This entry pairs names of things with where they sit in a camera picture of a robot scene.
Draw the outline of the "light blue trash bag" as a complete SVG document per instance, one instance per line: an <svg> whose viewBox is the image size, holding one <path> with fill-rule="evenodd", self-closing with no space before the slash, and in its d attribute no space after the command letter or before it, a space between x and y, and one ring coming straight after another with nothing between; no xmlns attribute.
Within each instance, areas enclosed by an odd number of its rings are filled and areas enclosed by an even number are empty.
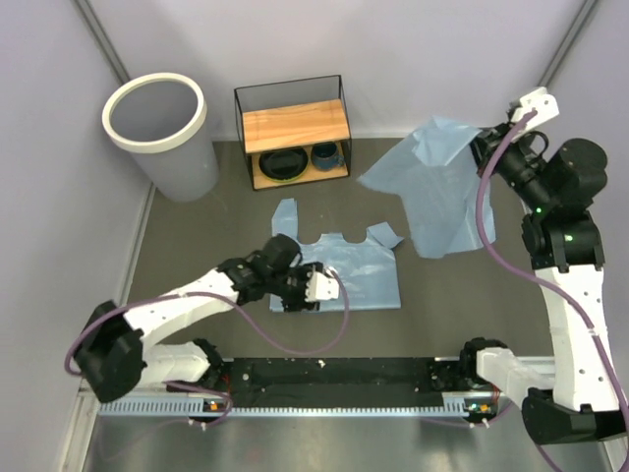
<svg viewBox="0 0 629 472"><path fill-rule="evenodd" d="M420 257L480 249L476 199L481 178L471 150L477 127L432 117L359 178L366 188L397 195Z"/></svg>
<svg viewBox="0 0 629 472"><path fill-rule="evenodd" d="M271 218L272 235L284 234L298 240L298 207L294 199L283 199ZM404 238L388 222L369 226L361 243L346 241L342 233L323 233L312 244L299 243L304 263L323 263L334 268L348 293L352 311L401 308L394 249ZM322 301L321 312L342 312L341 295Z"/></svg>

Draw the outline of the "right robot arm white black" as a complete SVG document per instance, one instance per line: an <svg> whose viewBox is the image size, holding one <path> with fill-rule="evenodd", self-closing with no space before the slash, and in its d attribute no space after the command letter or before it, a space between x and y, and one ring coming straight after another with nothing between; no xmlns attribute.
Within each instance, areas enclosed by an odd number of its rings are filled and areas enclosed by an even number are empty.
<svg viewBox="0 0 629 472"><path fill-rule="evenodd" d="M540 445L599 442L627 433L608 369L602 306L604 253L589 207L607 183L607 156L596 143L565 142L550 160L535 152L533 131L509 145L495 173L529 208L522 239L542 288L555 373L549 380L497 340L475 338L462 350L458 374L472 389L495 385L521 411Z"/></svg>

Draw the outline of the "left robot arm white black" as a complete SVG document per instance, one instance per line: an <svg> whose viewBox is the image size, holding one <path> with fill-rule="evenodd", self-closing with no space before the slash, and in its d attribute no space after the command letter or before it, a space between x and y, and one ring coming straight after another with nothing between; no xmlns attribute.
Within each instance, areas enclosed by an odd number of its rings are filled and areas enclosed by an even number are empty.
<svg viewBox="0 0 629 472"><path fill-rule="evenodd" d="M166 344L165 338L213 315L236 310L270 294L287 312L313 311L339 296L339 284L321 262L304 263L289 236L271 237L244 258L232 258L197 280L130 308L99 305L72 357L102 403L138 386L165 383L209 390L224 375L217 348L203 339Z"/></svg>

